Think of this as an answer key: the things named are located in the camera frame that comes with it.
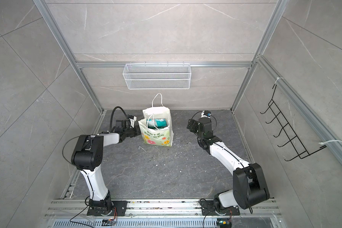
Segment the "white floral paper bag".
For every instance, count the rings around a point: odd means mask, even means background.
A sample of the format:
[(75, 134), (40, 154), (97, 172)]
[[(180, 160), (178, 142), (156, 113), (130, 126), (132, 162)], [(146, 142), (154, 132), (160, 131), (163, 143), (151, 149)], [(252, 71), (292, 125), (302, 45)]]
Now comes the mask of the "white floral paper bag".
[[(144, 143), (149, 145), (171, 147), (173, 145), (173, 129), (171, 111), (162, 103), (162, 94), (158, 93), (152, 100), (152, 106), (144, 109), (143, 119), (139, 120), (139, 126)], [(162, 129), (150, 129), (147, 127), (149, 119), (166, 119), (168, 126)]]

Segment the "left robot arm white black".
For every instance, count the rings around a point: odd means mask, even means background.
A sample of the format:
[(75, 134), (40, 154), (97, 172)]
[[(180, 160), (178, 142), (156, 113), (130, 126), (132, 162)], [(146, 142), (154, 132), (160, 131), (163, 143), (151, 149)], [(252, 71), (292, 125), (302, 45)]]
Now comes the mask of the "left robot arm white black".
[(122, 143), (126, 138), (137, 137), (141, 134), (140, 127), (136, 124), (137, 117), (128, 115), (117, 106), (111, 113), (110, 126), (108, 131), (96, 135), (80, 135), (71, 155), (71, 160), (65, 159), (75, 166), (83, 175), (89, 197), (86, 205), (89, 210), (87, 215), (116, 217), (120, 209), (123, 214), (125, 203), (112, 202), (111, 193), (106, 187), (101, 172), (104, 147)]

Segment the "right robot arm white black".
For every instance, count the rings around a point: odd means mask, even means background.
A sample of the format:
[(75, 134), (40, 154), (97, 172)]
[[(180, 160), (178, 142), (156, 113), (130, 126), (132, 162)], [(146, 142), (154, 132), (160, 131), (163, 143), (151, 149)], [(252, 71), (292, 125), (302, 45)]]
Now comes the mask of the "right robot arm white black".
[(187, 129), (197, 136), (198, 145), (223, 164), (233, 176), (232, 190), (214, 196), (211, 213), (225, 215), (232, 208), (249, 209), (270, 199), (270, 192), (262, 167), (243, 160), (217, 136), (212, 127), (210, 111), (200, 111), (198, 120), (188, 120)]

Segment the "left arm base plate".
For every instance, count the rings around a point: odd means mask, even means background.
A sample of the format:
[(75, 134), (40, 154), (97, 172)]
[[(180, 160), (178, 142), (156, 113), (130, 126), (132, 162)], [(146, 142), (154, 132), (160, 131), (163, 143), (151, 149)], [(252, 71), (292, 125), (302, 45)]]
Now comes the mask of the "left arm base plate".
[(113, 200), (110, 203), (109, 209), (89, 207), (87, 216), (124, 216), (127, 208), (127, 201)]

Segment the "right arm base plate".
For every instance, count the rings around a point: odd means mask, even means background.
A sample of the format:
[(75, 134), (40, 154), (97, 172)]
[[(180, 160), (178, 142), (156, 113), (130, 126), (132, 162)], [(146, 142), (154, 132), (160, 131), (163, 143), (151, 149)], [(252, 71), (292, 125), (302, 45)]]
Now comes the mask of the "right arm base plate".
[(231, 206), (225, 208), (219, 201), (200, 199), (199, 204), (201, 206), (203, 216), (239, 216), (240, 211), (238, 206)]

